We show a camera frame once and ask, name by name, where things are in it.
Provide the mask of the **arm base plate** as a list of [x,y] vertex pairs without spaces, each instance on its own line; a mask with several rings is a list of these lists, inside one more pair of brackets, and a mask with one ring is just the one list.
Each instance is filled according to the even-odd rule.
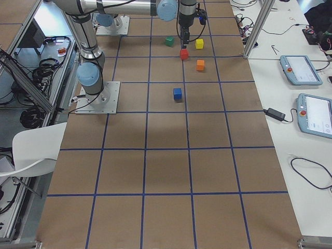
[[111,26],[100,25],[97,28],[97,36],[126,36],[129,31],[129,16],[117,16]]
[[87,95],[79,98],[76,105],[75,114],[96,115],[96,114],[116,114],[120,91],[119,81],[105,81],[104,90],[96,98]]

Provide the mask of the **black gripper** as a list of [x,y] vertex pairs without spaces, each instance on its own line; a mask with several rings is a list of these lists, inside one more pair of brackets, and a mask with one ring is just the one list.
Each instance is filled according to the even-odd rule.
[[181,40],[183,43],[183,49],[186,49],[190,39],[189,28],[181,25]]

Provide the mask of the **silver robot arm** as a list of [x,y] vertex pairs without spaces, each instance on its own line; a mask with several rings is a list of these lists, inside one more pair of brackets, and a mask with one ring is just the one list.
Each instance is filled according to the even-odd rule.
[[82,56],[76,76],[87,101],[92,105],[106,103],[109,93],[103,81],[105,56],[98,46],[91,14],[84,13],[80,1],[55,1],[55,4],[64,12]]
[[158,16],[163,21],[177,20],[176,32],[186,49],[195,39],[190,37],[190,27],[194,19],[206,25],[206,12],[197,1],[79,1],[81,15],[98,12],[100,14],[130,14]]

